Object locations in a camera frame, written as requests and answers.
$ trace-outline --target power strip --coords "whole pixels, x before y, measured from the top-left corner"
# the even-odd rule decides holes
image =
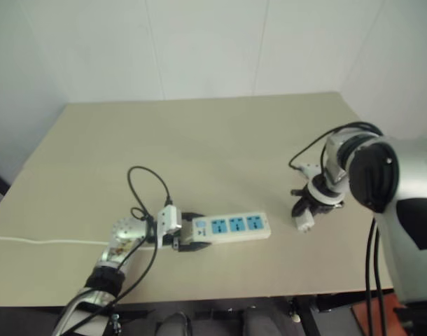
[[[265,213],[234,213],[193,219],[191,225],[183,225],[181,242],[219,244],[266,239],[270,235],[271,228]]]

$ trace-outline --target robotic arm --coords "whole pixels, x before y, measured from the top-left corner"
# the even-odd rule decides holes
[[[427,312],[427,139],[345,128],[327,138],[325,152],[323,169],[297,167],[309,179],[292,191],[301,196],[292,210],[298,229],[309,230],[316,214],[342,207],[350,189],[374,212],[399,300],[410,316]]]
[[[128,270],[128,263],[124,260],[145,241],[146,231],[146,221],[135,218],[122,219],[113,225],[108,246],[103,250],[84,288],[64,308],[52,336],[60,336],[118,296]],[[116,315],[110,316],[111,313],[107,311],[97,316],[77,329],[77,332],[82,335],[103,335],[111,319],[113,330],[120,333]]]

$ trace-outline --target white cable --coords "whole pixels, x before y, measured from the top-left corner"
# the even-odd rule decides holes
[[[33,239],[19,238],[19,237],[0,236],[0,240],[5,242],[18,242],[18,243],[26,243],[26,244],[33,244],[33,245],[45,245],[45,244],[84,244],[84,245],[102,245],[102,246],[108,245],[107,241],[92,241],[92,240],[77,240],[77,239],[33,240]],[[153,250],[153,249],[154,249],[153,246],[139,247],[139,250]]]

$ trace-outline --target table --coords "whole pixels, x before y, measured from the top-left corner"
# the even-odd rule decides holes
[[[351,196],[302,234],[290,217],[304,179],[288,160],[313,138],[356,120],[336,93],[103,104],[70,104],[25,163],[0,204],[0,236],[107,241],[134,203],[126,171],[159,173],[182,211],[265,211],[272,235],[195,253],[158,252],[122,302],[203,300],[361,291],[370,212]],[[317,162],[321,147],[301,161]],[[137,172],[155,214],[162,186]],[[0,241],[0,306],[64,305],[103,247]],[[151,256],[134,257],[125,285]],[[383,287],[391,286],[383,256]]]

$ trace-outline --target black cable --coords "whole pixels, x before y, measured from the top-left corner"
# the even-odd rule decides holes
[[[308,149],[310,149],[315,143],[317,143],[319,140],[321,140],[323,137],[328,136],[330,133],[336,133],[339,132],[345,128],[360,128],[362,130],[365,131],[369,131],[369,132],[373,132],[379,136],[383,135],[382,131],[375,125],[369,123],[369,122],[364,122],[364,121],[356,121],[356,122],[350,122],[348,124],[342,125],[342,126],[338,126],[335,127],[333,129],[328,130],[326,133],[322,134],[321,136],[317,137],[315,140],[313,140],[313,142],[311,142],[307,147],[305,147],[304,149],[302,149],[299,153],[297,153],[295,156],[293,156],[290,160],[290,162],[288,163],[288,166],[291,169],[294,170],[300,170],[299,167],[296,167],[293,165],[293,161],[301,154],[303,154],[305,151],[307,151]]]
[[[83,297],[83,296],[86,296],[87,294],[89,294],[89,293],[91,293],[91,292],[98,291],[99,289],[100,289],[100,288],[91,288],[91,289],[85,290],[84,292],[81,292],[81,293],[79,293],[79,294],[75,295],[75,296],[73,297],[73,299],[72,299],[72,300],[70,300],[70,301],[69,301],[69,303],[68,303],[68,304],[66,304],[66,305],[63,307],[62,311],[59,313],[59,315],[58,315],[58,317],[57,317],[57,320],[56,320],[56,322],[55,322],[55,326],[54,326],[54,328],[56,328],[56,326],[58,325],[58,323],[60,322],[60,320],[62,319],[62,317],[64,316],[64,314],[66,313],[66,310],[67,310],[71,305],[73,305],[75,301],[77,301],[78,299],[80,299],[80,298],[81,298],[81,297]]]
[[[146,311],[145,319],[148,315],[152,314],[155,311],[156,311],[156,309]],[[136,317],[132,317],[132,318],[126,318],[126,319],[119,320],[119,322],[120,322],[121,326],[123,327],[124,325],[126,325],[128,323],[137,321],[138,319],[143,319],[143,317],[142,316],[136,316]]]
[[[128,254],[123,258],[123,260],[117,266],[117,271],[119,271],[120,268],[122,268],[122,266],[127,262],[128,258],[130,258],[134,254],[134,252],[136,252],[139,249],[139,247],[141,247],[142,245],[144,245],[144,243],[150,237],[150,235],[149,235],[150,230],[148,230],[148,228],[147,228],[146,232],[147,232],[146,236],[144,238],[142,238],[142,240],[131,251],[128,252]]]
[[[139,285],[141,283],[142,279],[147,275],[148,271],[150,270],[150,268],[153,266],[153,263],[155,262],[156,254],[158,252],[158,237],[156,235],[155,235],[154,243],[155,243],[155,248],[153,250],[153,255],[151,256],[150,262],[148,263],[148,266],[145,269],[145,271],[143,271],[142,275],[127,290],[125,290],[122,294],[120,294],[116,299],[112,300],[106,306],[101,307],[98,310],[94,311],[91,315],[84,318],[83,320],[78,322],[76,325],[74,325],[73,327],[71,327],[68,330],[66,330],[65,332],[63,332],[61,334],[61,336],[69,336],[75,330],[79,329],[81,326],[84,326],[87,322],[91,321],[94,317],[96,317],[96,316],[106,312],[110,308],[112,308],[117,302],[119,302],[126,295],[128,295],[131,291],[133,291],[137,287],[137,285]]]
[[[135,211],[139,211],[139,212],[142,214],[142,216],[141,216],[141,217],[138,217],[138,216],[134,213]],[[133,207],[129,210],[129,213],[131,214],[131,216],[132,216],[132,217],[134,217],[135,219],[139,219],[140,221],[143,221],[143,220],[145,219],[145,217],[146,217],[144,210],[142,210],[142,209],[138,208],[137,206],[133,206]]]
[[[127,172],[127,181],[128,181],[129,189],[131,190],[131,192],[132,192],[134,198],[136,199],[136,201],[141,206],[141,208],[139,208],[137,206],[133,206],[130,209],[130,213],[136,219],[139,219],[140,221],[145,220],[147,222],[147,234],[142,239],[142,241],[140,243],[138,243],[137,246],[135,246],[125,256],[125,258],[119,264],[117,270],[119,270],[123,266],[123,264],[127,261],[127,259],[135,251],[137,251],[137,249],[147,240],[147,238],[149,237],[150,231],[151,231],[151,230],[149,230],[150,227],[153,227],[154,232],[157,232],[157,223],[154,221],[153,217],[148,212],[147,208],[145,207],[145,204],[141,201],[139,195],[137,194],[136,190],[134,189],[134,186],[132,185],[131,173],[135,169],[142,169],[142,170],[145,170],[145,171],[153,174],[161,182],[161,184],[164,186],[165,192],[167,194],[166,200],[165,200],[165,203],[164,203],[165,206],[167,206],[168,204],[173,204],[172,198],[170,197],[170,192],[169,192],[169,189],[167,187],[167,184],[165,184],[164,180],[157,173],[155,173],[153,170],[151,170],[151,169],[149,169],[147,167],[143,167],[143,166],[133,166],[133,167],[130,167],[128,169],[128,172]],[[134,213],[134,211],[139,211],[142,214],[142,217],[138,217]],[[96,317],[96,316],[98,316],[100,314],[103,314],[104,312],[108,311],[117,302],[119,302],[126,295],[128,295],[131,291],[133,291],[141,283],[142,279],[147,275],[148,271],[150,270],[150,268],[153,266],[153,263],[155,262],[156,254],[158,252],[158,236],[156,234],[155,234],[155,239],[154,239],[154,245],[155,245],[155,248],[154,248],[154,251],[153,251],[153,255],[152,255],[151,259],[150,259],[150,262],[149,262],[147,268],[143,271],[142,275],[128,289],[126,289],[122,294],[120,294],[116,299],[112,300],[106,306],[99,308],[98,310],[94,311],[91,315],[89,315],[88,317],[84,318],[83,320],[81,320],[80,322],[78,322],[77,324],[75,324],[74,326],[72,326],[70,329],[66,330],[66,332],[64,332],[64,333],[61,334],[61,336],[70,335],[73,331],[79,329],[81,326],[84,326],[87,322],[91,321],[94,317]]]
[[[369,327],[369,336],[374,335],[374,325],[372,323],[372,306],[371,306],[371,293],[370,293],[370,248],[372,245],[372,238],[374,237],[375,218],[372,219],[372,224],[367,236],[366,246],[366,263],[365,263],[365,282],[366,282],[366,311],[367,311],[367,326]]]
[[[132,181],[131,181],[131,173],[132,173],[132,171],[133,170],[135,170],[135,169],[142,169],[142,170],[146,170],[147,172],[149,172],[149,173],[151,173],[151,174],[153,174],[161,183],[162,183],[162,185],[164,186],[164,189],[165,189],[165,192],[166,192],[166,194],[167,194],[167,198],[166,198],[166,200],[165,200],[165,205],[168,205],[168,204],[173,204],[173,202],[172,202],[172,198],[170,197],[170,192],[169,192],[169,189],[168,189],[168,187],[167,187],[167,185],[165,184],[165,182],[164,182],[164,180],[162,180],[162,178],[158,175],[158,174],[156,174],[153,170],[151,170],[151,169],[149,169],[149,168],[147,168],[147,167],[143,167],[143,166],[133,166],[133,167],[131,167],[131,168],[129,168],[128,169],[128,172],[127,172],[127,180],[128,180],[128,186],[129,186],[129,189],[131,190],[131,192],[132,192],[132,194],[134,195],[134,197],[136,198],[136,201],[139,203],[139,205],[141,206],[141,209],[140,208],[133,208],[133,209],[136,209],[136,210],[140,210],[142,213],[145,213],[145,215],[150,215],[150,213],[148,212],[148,210],[147,210],[147,208],[145,207],[145,205],[144,205],[144,203],[141,201],[141,199],[140,199],[140,197],[139,197],[139,195],[137,194],[137,192],[136,192],[136,190],[134,189],[134,186],[132,185]]]
[[[321,151],[321,156],[319,158],[319,163],[321,165],[321,174],[324,174],[324,154],[326,153],[326,145],[324,144],[323,150]]]
[[[382,285],[380,284],[380,274],[379,274],[379,242],[380,242],[380,232],[377,229],[375,232],[374,240],[374,277],[375,284],[377,286],[377,297],[379,301],[379,310],[380,310],[380,321],[381,321],[381,334],[386,336],[386,315],[384,311],[384,299]]]

